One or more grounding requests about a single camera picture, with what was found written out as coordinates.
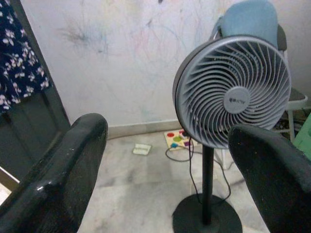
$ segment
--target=fan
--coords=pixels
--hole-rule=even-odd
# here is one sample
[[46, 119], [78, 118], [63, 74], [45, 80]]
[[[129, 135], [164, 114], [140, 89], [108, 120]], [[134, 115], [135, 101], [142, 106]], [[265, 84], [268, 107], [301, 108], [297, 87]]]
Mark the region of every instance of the fan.
[[289, 68], [272, 42], [252, 33], [222, 37], [214, 31], [211, 41], [184, 60], [173, 83], [178, 120], [203, 144], [202, 204], [196, 195], [180, 202], [173, 214], [176, 233], [242, 232], [235, 210], [212, 195], [214, 148], [228, 148], [232, 125], [273, 128], [290, 97]]

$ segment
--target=fan grille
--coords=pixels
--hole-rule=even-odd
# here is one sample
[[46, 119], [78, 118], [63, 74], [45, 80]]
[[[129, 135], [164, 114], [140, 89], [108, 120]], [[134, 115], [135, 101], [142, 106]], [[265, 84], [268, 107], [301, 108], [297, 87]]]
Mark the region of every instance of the fan grille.
[[232, 125], [271, 129], [282, 116], [291, 78], [282, 54], [256, 37], [227, 37], [193, 51], [177, 72], [179, 121], [197, 141], [227, 148]]

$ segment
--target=wall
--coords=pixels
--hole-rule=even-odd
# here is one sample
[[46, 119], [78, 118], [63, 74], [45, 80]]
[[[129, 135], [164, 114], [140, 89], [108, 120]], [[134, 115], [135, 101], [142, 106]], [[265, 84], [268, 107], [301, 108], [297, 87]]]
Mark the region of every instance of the wall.
[[[110, 126], [176, 119], [183, 59], [237, 0], [22, 0], [71, 122], [97, 112]], [[293, 85], [311, 90], [307, 0], [274, 0], [288, 36]]]

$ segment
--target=fan base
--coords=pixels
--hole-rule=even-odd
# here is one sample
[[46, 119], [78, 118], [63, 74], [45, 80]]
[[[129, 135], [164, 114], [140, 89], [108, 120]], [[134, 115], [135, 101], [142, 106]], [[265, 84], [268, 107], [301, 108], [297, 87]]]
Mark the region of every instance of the fan base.
[[[212, 203], [222, 199], [212, 196]], [[202, 205], [196, 195], [183, 199], [173, 213], [175, 233], [242, 233], [242, 224], [238, 214], [227, 202], [212, 205], [211, 224], [202, 222]]]

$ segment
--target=floral curtain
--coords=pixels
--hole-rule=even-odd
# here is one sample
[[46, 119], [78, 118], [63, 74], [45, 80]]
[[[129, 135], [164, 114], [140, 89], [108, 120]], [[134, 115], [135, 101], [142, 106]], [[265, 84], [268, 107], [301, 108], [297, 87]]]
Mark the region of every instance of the floral curtain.
[[0, 113], [51, 86], [9, 0], [0, 0]]

